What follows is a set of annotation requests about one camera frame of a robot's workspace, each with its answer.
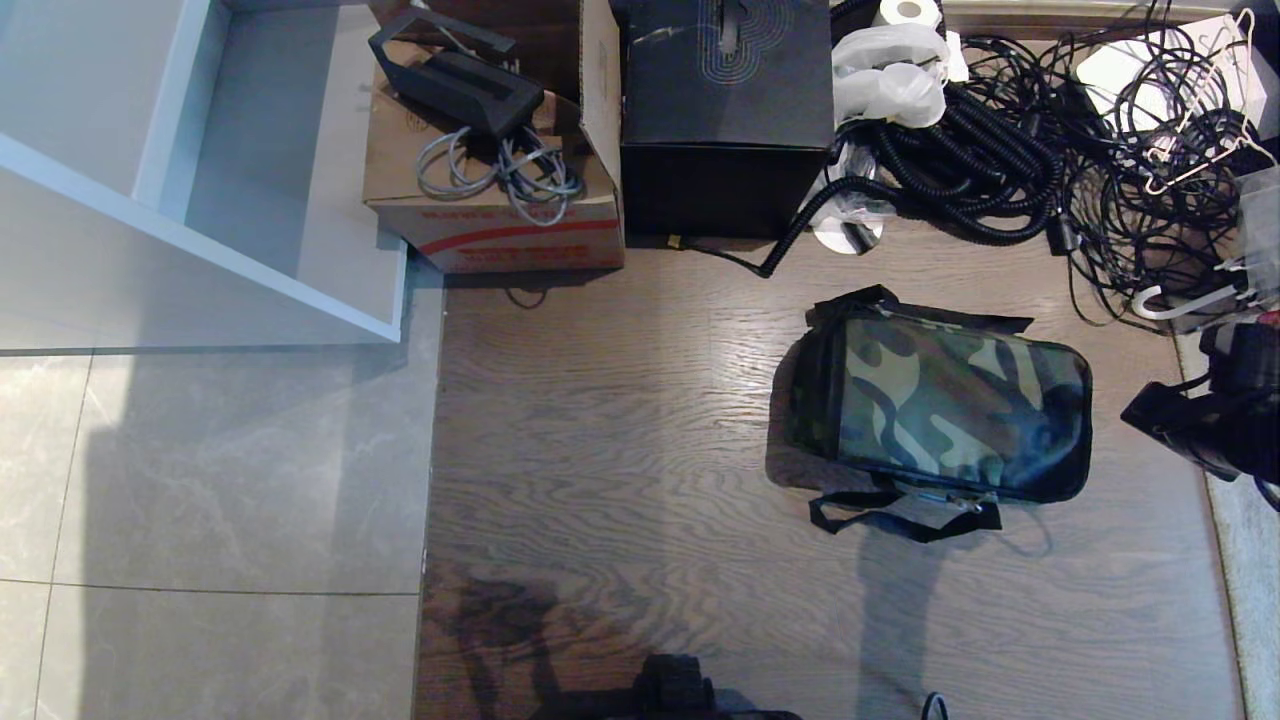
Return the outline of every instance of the bag handle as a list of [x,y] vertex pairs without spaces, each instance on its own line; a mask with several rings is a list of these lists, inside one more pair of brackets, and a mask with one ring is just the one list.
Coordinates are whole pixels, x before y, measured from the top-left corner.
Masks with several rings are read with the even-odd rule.
[[[931,543],[954,538],[974,530],[1000,530],[1000,509],[995,502],[978,503],[978,511],[964,512],[941,528],[931,528],[922,523],[908,520],[883,509],[902,498],[900,492],[833,492],[809,501],[809,521],[831,534],[836,534],[856,523],[876,519],[882,528],[919,543]],[[845,520],[832,520],[823,507],[835,505],[846,510],[864,510]]]
[[960,325],[972,331],[987,331],[1002,334],[1018,334],[1032,324],[1032,318],[973,315],[955,310],[927,307],[924,305],[908,305],[899,301],[897,296],[884,286],[873,284],[814,305],[808,315],[809,325],[817,327],[833,318],[844,316],[849,313],[850,307],[883,307],[884,310],[897,313],[899,315],[909,315],[918,320],[931,320],[948,325]]

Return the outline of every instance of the gray tile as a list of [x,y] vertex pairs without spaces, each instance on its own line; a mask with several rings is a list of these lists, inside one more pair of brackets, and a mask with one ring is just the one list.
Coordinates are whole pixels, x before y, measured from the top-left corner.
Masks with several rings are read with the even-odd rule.
[[49,582],[88,356],[0,357],[0,579]]
[[96,357],[56,580],[417,592],[442,307],[426,284],[399,346]]
[[406,720],[415,597],[58,585],[41,720]]
[[0,580],[0,720],[35,716],[47,606],[49,585]]

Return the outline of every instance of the camouflage bag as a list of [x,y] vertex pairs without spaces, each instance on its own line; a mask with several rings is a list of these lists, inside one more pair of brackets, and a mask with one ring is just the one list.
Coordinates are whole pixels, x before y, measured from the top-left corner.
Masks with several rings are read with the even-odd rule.
[[[791,386],[788,442],[864,470],[881,492],[810,502],[829,533],[870,519],[916,542],[1001,528],[1001,501],[1074,497],[1089,471],[1092,377],[1029,318],[905,305],[881,286],[814,306]],[[905,495],[963,514],[942,528],[879,512]],[[824,507],[861,510],[836,520]]]

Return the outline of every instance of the black bag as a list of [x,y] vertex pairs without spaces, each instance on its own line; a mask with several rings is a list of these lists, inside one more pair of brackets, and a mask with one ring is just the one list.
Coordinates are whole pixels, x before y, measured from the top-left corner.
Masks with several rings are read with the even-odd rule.
[[[870,518],[916,542],[1000,529],[997,502],[1074,497],[1089,471],[1092,377],[1064,345],[1015,333],[1029,318],[899,302],[881,286],[814,306],[791,387],[788,442],[864,470],[881,492],[836,492],[810,519]],[[913,495],[964,510],[942,528],[878,512]],[[828,505],[872,510],[846,520]]]
[[[1120,418],[1216,478],[1253,475],[1280,512],[1280,328],[1228,323],[1201,334],[1208,373],[1178,386],[1148,383]],[[1208,383],[1208,393],[1184,393]]]

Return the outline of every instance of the tangled cables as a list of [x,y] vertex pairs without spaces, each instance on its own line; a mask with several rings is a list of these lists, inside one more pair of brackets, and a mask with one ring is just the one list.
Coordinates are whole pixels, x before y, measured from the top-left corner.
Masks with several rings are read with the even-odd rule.
[[[929,220],[979,245],[1009,246],[1036,237],[1059,211],[1060,156],[1037,140],[1034,119],[1014,122],[956,86],[947,86],[945,92],[947,109],[933,127],[910,129],[884,120],[854,120],[837,131],[832,163],[845,145],[863,145],[897,184],[864,177],[836,178],[805,202],[759,265],[696,243],[687,247],[768,278],[818,210],[845,192],[884,200],[901,217]],[[1020,227],[1004,228],[988,218],[1025,220]]]
[[[1215,64],[1235,44],[1202,53],[1185,31],[1155,18],[1157,6],[1140,23],[1068,35],[1038,55],[1002,37],[970,37],[966,45],[983,53],[969,68],[974,95],[1006,117],[1042,118],[1042,140],[1064,160],[1062,218],[1050,229],[1070,251],[1076,314],[1096,325],[1120,322],[1167,334],[1130,318],[1137,296],[1160,287],[1162,297],[1196,299],[1240,277],[1222,269],[1238,224],[1234,179],[1261,167],[1261,155],[1206,163],[1253,132],[1230,106],[1228,78]],[[1135,33],[1130,42],[1149,60],[1100,114],[1073,70],[1097,46]],[[1139,92],[1152,90],[1167,108],[1162,115],[1139,102]],[[1080,309],[1076,275],[1093,288],[1105,322]],[[1203,323],[1238,309],[1226,305],[1188,316]]]
[[[472,197],[488,190],[494,183],[507,193],[511,206],[520,217],[539,227],[550,227],[564,218],[570,200],[582,191],[582,179],[564,164],[563,150],[548,147],[531,126],[521,126],[512,135],[498,141],[497,160],[486,173],[468,178],[462,169],[466,149],[463,138],[471,132],[463,127],[456,132],[442,135],[428,142],[417,154],[413,164],[417,172],[417,186],[422,193],[444,201]],[[442,158],[448,159],[449,184],[439,186],[428,181],[428,169]],[[539,177],[530,177],[525,168],[541,170]],[[530,206],[554,205],[556,211],[547,217],[535,217]]]

